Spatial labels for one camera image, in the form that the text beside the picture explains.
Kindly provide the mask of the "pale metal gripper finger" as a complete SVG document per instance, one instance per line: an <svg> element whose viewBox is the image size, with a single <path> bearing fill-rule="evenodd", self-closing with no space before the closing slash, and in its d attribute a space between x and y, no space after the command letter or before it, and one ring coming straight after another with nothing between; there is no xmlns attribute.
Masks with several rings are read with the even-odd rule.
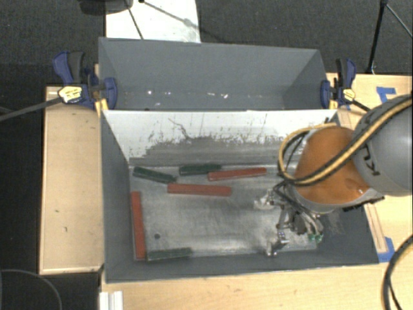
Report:
<svg viewBox="0 0 413 310"><path fill-rule="evenodd" d="M275 236L271 237L267 242L268 248L283 248L288 244L288 239L284 232L277 232Z"/></svg>
<svg viewBox="0 0 413 310"><path fill-rule="evenodd" d="M289 240L268 241L265 249L267 257L276 257L278 252L290 243Z"/></svg>

